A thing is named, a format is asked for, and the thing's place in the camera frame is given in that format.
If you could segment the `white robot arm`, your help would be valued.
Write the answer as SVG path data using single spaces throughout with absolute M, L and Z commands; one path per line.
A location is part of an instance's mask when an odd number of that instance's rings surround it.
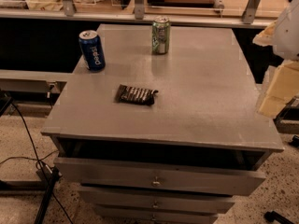
M 299 0 L 279 15 L 273 34 L 273 52 L 285 60 L 299 60 Z

